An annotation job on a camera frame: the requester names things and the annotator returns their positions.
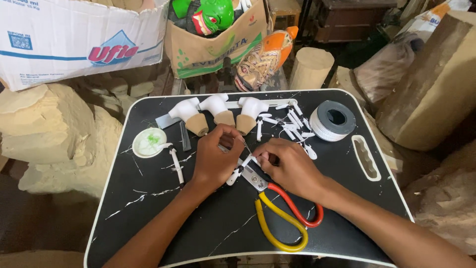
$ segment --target human hand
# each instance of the human hand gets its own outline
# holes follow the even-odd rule
[[[218,148],[218,144],[231,147],[228,153]],[[243,137],[234,127],[218,124],[206,136],[200,138],[197,147],[197,160],[192,182],[200,185],[208,195],[224,184],[235,170],[238,158],[245,144]]]
[[[322,175],[302,146],[295,142],[271,138],[258,147],[253,156],[261,169],[286,190],[323,206],[326,206],[326,193],[340,186]],[[278,166],[271,163],[276,157],[279,157]]]

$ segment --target green mask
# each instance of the green mask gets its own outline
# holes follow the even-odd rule
[[[224,31],[233,24],[235,13],[231,0],[200,0],[201,6],[192,20],[197,33],[209,35]]]

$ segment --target cardboard box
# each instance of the cardboard box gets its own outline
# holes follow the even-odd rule
[[[176,78],[198,76],[222,68],[223,59],[237,63],[267,34],[269,9],[266,1],[253,5],[215,38],[204,38],[167,22],[165,52]]]
[[[168,1],[140,14],[79,0],[0,0],[0,81],[12,91],[162,60]]]

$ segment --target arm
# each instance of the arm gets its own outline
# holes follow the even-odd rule
[[[261,168],[289,192],[319,203],[367,234],[401,268],[475,268],[476,262],[432,232],[392,214],[322,175],[304,149],[271,139],[253,153]],[[279,157],[279,166],[270,163]]]
[[[218,144],[232,149],[222,152]],[[243,137],[219,124],[198,141],[194,175],[172,202],[145,225],[103,267],[156,268],[173,237],[203,200],[222,186],[245,148]]]

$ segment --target black marble pattern tabletop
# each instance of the black marble pattern tabletop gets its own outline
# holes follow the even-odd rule
[[[354,193],[401,217],[411,219],[408,208],[401,196],[395,179],[386,166],[381,151],[369,130],[356,100],[342,90],[276,91],[260,93],[230,93],[228,101],[252,96],[262,100],[296,99],[304,116],[309,117],[317,106],[332,100],[347,106],[356,117],[355,130],[338,142],[326,142],[317,137],[306,140],[317,153],[314,163],[319,170],[332,177]],[[131,150],[134,137],[148,127],[157,127],[155,118],[166,114],[178,102],[192,97],[205,100],[208,95],[148,97],[132,105],[112,163],[105,192],[101,199],[93,230],[86,250],[84,267],[101,267],[131,237],[157,215],[179,192],[177,173],[172,170],[172,157],[165,150],[152,158],[139,158]],[[231,109],[234,116],[241,109]],[[215,127],[213,117],[203,111],[210,130]],[[285,118],[286,110],[270,107],[273,117]],[[256,127],[246,137],[253,151],[272,136],[287,138],[277,126],[264,122],[261,142],[256,141]],[[198,137],[189,132],[192,149],[182,150],[180,125],[166,128],[168,142],[177,148],[185,181],[191,179],[195,165]],[[369,181],[362,171],[351,136],[365,138],[376,165],[381,173],[380,181]],[[245,159],[247,150],[241,155]],[[254,163],[252,168],[261,172]],[[271,190],[265,190],[273,203],[292,215],[281,197]],[[293,194],[289,194],[298,209],[308,219],[315,216],[314,204]],[[279,253],[264,236],[256,216],[254,200],[258,192],[243,178],[239,177],[233,186],[223,185],[208,197],[188,218],[168,247],[159,266],[173,267],[180,264],[221,258],[225,255]],[[284,243],[296,243],[299,231],[274,214],[264,209],[266,222],[271,233]],[[309,228],[309,242],[298,254],[334,256],[357,259],[393,266],[388,256],[362,231],[334,211],[324,208],[324,220],[316,228]]]

